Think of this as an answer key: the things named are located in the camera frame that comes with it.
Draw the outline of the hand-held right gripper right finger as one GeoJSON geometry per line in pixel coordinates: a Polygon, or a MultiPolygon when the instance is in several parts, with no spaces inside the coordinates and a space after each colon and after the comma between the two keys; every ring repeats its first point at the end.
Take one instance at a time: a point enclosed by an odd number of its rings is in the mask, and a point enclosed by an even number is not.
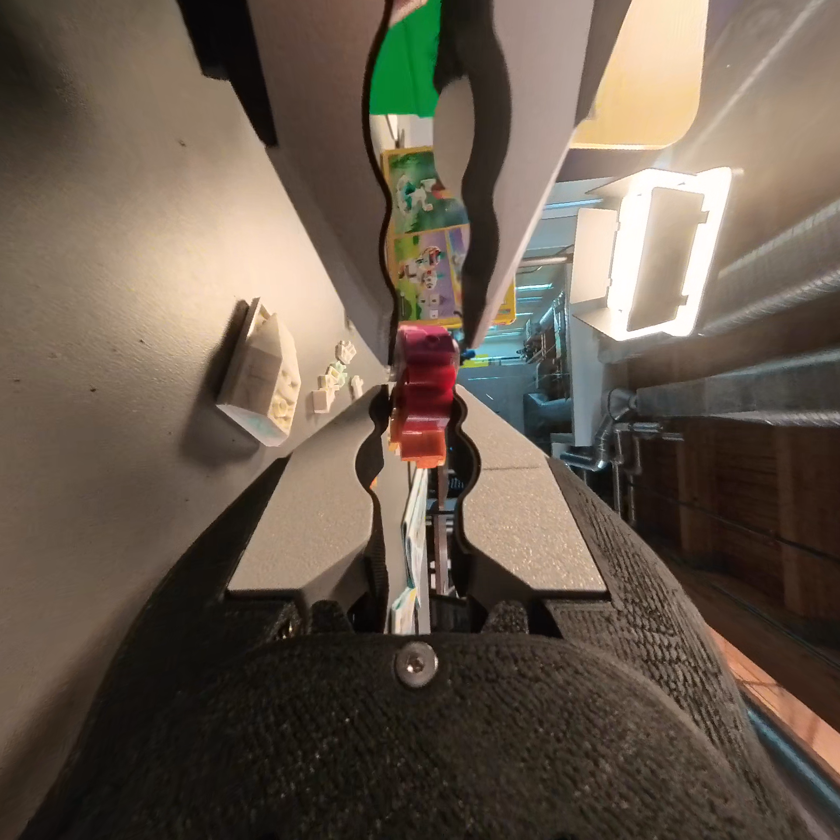
{"type": "Polygon", "coordinates": [[[458,500],[468,595],[607,595],[550,459],[458,385],[474,470],[458,500]]]}

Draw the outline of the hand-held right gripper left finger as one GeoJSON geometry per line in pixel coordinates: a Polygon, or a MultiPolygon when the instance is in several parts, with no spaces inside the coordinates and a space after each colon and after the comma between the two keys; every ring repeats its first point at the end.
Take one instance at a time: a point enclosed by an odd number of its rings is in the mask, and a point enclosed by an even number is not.
{"type": "Polygon", "coordinates": [[[330,595],[375,532],[387,387],[375,385],[297,446],[242,552],[231,595],[330,595]]]}

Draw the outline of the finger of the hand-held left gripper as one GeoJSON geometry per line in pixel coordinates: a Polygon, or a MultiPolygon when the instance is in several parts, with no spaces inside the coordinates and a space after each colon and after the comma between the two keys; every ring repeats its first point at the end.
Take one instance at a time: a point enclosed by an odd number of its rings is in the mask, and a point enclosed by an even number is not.
{"type": "Polygon", "coordinates": [[[249,3],[276,132],[269,157],[346,314],[383,364],[392,361],[396,296],[370,92],[391,11],[380,1],[249,3]]]}
{"type": "Polygon", "coordinates": [[[464,345],[485,338],[589,115],[629,1],[443,1],[437,174],[462,201],[464,345]]]}

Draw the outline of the white lego assembly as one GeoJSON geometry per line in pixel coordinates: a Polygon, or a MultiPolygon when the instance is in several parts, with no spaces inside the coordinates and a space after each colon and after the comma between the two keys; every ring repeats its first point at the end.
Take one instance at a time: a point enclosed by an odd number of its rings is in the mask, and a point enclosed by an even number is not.
{"type": "Polygon", "coordinates": [[[257,297],[248,306],[216,407],[261,445],[277,448],[289,438],[300,392],[291,331],[257,297]]]}

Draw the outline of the red and orange lego piece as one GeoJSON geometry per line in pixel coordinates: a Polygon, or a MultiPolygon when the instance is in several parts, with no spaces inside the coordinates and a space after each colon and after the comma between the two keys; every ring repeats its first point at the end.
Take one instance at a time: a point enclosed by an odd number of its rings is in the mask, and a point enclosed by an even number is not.
{"type": "Polygon", "coordinates": [[[399,326],[388,445],[402,461],[435,469],[446,461],[446,429],[459,369],[459,347],[444,327],[399,326]]]}

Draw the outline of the lego instruction booklet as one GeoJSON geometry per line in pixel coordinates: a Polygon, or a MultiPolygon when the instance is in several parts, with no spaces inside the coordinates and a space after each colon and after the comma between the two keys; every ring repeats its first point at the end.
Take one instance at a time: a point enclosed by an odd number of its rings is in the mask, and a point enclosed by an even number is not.
{"type": "Polygon", "coordinates": [[[428,470],[413,468],[402,517],[406,585],[392,602],[390,611],[390,632],[395,635],[424,635],[431,629],[426,529],[427,485],[428,470]]]}

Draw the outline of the cluster of small lego bricks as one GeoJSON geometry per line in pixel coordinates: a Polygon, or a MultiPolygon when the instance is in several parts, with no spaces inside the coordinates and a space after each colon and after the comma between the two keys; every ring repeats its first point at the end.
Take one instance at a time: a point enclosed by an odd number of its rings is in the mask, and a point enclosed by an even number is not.
{"type": "Polygon", "coordinates": [[[315,414],[329,414],[337,394],[345,387],[350,390],[351,400],[361,399],[364,381],[359,375],[349,373],[355,356],[356,348],[350,340],[342,339],[336,344],[332,361],[318,377],[318,387],[311,393],[311,408],[315,414]]]}

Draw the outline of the lego set box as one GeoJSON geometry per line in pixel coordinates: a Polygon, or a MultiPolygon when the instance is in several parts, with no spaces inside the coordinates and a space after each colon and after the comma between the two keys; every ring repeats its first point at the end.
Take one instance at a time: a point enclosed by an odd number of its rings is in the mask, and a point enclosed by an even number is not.
{"type": "Polygon", "coordinates": [[[460,329],[466,208],[439,180],[430,146],[385,150],[381,166],[392,196],[385,256],[398,321],[460,329]]]}

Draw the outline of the rounded wooden board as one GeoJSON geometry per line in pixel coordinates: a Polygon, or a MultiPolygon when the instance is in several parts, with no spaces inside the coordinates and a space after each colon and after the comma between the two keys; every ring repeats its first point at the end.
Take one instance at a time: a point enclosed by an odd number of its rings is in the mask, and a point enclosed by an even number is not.
{"type": "Polygon", "coordinates": [[[697,115],[708,1],[632,1],[573,150],[660,151],[697,115]]]}

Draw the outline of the green plastic bin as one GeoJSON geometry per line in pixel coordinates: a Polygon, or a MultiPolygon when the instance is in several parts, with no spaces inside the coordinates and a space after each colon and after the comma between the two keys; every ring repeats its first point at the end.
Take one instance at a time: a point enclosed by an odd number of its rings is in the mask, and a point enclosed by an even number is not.
{"type": "Polygon", "coordinates": [[[438,92],[440,1],[394,1],[388,28],[374,62],[371,116],[434,116],[438,92]]]}

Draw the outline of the studio light panel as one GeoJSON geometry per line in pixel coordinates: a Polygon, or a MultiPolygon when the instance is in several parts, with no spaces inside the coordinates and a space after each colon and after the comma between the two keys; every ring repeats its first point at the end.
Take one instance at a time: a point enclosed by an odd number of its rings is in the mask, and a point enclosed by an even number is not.
{"type": "Polygon", "coordinates": [[[577,215],[575,317],[619,343],[690,335],[741,173],[646,169],[594,189],[600,203],[577,215]]]}

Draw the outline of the silver duct pipes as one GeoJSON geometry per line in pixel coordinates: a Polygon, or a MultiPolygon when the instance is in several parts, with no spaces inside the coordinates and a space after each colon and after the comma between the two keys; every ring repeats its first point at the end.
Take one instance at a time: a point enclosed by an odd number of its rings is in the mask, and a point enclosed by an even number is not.
{"type": "Polygon", "coordinates": [[[605,413],[592,442],[587,446],[568,445],[554,457],[571,469],[602,472],[618,459],[616,451],[622,434],[656,438],[666,431],[662,423],[640,420],[637,416],[637,393],[614,388],[606,394],[605,413]]]}

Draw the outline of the large ribbed duct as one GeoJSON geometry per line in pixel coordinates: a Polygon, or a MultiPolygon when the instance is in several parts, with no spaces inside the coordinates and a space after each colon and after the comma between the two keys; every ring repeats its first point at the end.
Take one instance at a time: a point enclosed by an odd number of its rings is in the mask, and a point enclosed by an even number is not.
{"type": "Polygon", "coordinates": [[[839,291],[839,201],[721,269],[698,333],[716,336],[839,291]]]}

